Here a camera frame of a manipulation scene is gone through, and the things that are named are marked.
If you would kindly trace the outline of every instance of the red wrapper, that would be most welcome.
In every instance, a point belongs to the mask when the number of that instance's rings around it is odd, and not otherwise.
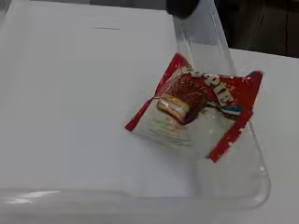
[[[251,118],[262,77],[257,71],[246,77],[194,72],[176,54],[154,96],[125,128],[216,162]]]

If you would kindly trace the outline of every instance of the dark object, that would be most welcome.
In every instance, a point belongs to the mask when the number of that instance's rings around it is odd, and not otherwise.
[[[298,0],[215,0],[230,48],[299,57]]]
[[[166,10],[169,14],[186,19],[196,9],[200,0],[167,0]]]
[[[11,0],[0,0],[0,11],[8,11]]]

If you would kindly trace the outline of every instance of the plastic packet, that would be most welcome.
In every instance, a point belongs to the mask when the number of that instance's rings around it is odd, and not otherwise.
[[[261,72],[246,77],[194,72],[177,53],[154,96],[125,129],[216,162],[251,118],[262,77]]]

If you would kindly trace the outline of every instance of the white surface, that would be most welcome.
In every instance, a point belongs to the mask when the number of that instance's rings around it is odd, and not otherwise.
[[[172,18],[83,5],[13,7],[0,39],[0,187],[193,194],[194,166],[123,129],[125,115],[145,100],[140,90],[156,86],[176,52]]]
[[[99,117],[99,114],[113,113],[113,109],[125,114],[134,104],[134,97],[142,98],[136,96],[131,79],[123,76],[121,80],[115,80],[115,74],[126,74],[142,80],[139,73],[150,71],[161,74],[165,69],[167,63],[161,59],[167,58],[170,61],[175,42],[173,29],[169,27],[169,17],[163,12],[152,10],[109,7],[92,9],[88,6],[80,6],[80,10],[75,6],[72,7],[73,10],[65,7],[60,12],[56,11],[53,17],[50,9],[54,5],[50,4],[47,10],[43,10],[36,3],[36,7],[30,9],[35,12],[30,15],[34,16],[17,21],[19,27],[26,27],[22,35],[16,30],[10,30],[11,35],[7,39],[0,39],[2,43],[7,43],[8,40],[13,43],[1,45],[0,48],[7,53],[0,56],[1,69],[5,74],[0,79],[0,141],[2,150],[6,152],[6,156],[2,155],[0,158],[1,187],[130,189],[134,180],[128,179],[125,174],[135,172],[142,176],[148,175],[148,172],[161,171],[159,166],[152,167],[149,160],[156,160],[159,152],[144,153],[141,161],[135,161],[148,168],[142,171],[146,173],[134,170],[136,164],[127,167],[121,164],[126,156],[139,153],[139,148],[130,151],[131,154],[105,148],[107,157],[115,160],[113,164],[107,163],[98,153],[98,148],[93,146],[122,146],[121,139],[125,133],[120,123],[123,124],[125,118],[106,120]],[[94,17],[83,20],[84,13],[87,12],[83,8],[87,8],[88,13],[94,14]],[[73,15],[72,20],[65,16],[66,10],[68,15]],[[111,16],[115,15],[112,13],[115,10],[118,10],[118,18]],[[98,29],[107,27],[117,30]],[[48,39],[49,36],[51,39],[45,44],[45,38]],[[142,41],[144,38],[149,41],[147,45]],[[101,57],[102,63],[99,63],[98,57]],[[147,63],[139,63],[140,58]],[[225,215],[219,217],[219,222],[223,223],[225,218],[228,223],[272,224],[285,221],[286,216],[295,220],[295,209],[298,207],[296,195],[299,189],[296,179],[298,128],[295,121],[298,104],[295,99],[295,80],[299,63],[295,59],[235,50],[233,58],[241,75],[253,69],[261,69],[266,73],[253,122],[273,181],[273,190],[270,201],[260,210],[235,216]],[[120,63],[120,66],[115,67],[114,63]],[[99,82],[99,76],[107,76],[107,82]],[[113,95],[96,94],[99,88],[111,92],[110,84],[118,81],[122,84],[119,87],[123,89],[114,90]],[[132,97],[132,105],[121,103],[128,96],[122,95],[123,91],[127,91]],[[57,125],[62,125],[60,132],[56,132]],[[99,125],[106,126],[105,134],[98,129]],[[111,134],[110,127],[120,128],[118,139],[108,138]],[[141,190],[151,195],[152,192],[147,191],[147,186],[151,184],[151,189],[161,189],[164,186],[163,194],[193,193],[189,186],[175,184],[181,183],[181,178],[192,179],[191,176],[186,176],[190,170],[186,170],[186,166],[181,166],[183,163],[176,160],[165,163],[161,154],[159,158],[159,163],[167,174],[156,175],[150,183],[141,181],[138,186],[143,187],[135,191]],[[178,172],[171,174],[168,171],[174,165]],[[99,175],[103,177],[101,182],[94,178]],[[82,181],[78,182],[78,176],[82,177]],[[169,184],[175,187],[172,188],[173,191],[169,191]]]
[[[231,49],[238,74],[265,73],[253,125],[272,182],[269,201],[253,211],[218,216],[213,224],[297,223],[299,208],[299,60]]]

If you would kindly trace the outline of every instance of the snack wrapper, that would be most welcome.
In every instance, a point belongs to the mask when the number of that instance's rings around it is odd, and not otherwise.
[[[258,71],[246,77],[194,72],[177,53],[125,129],[216,162],[251,118],[262,77]]]

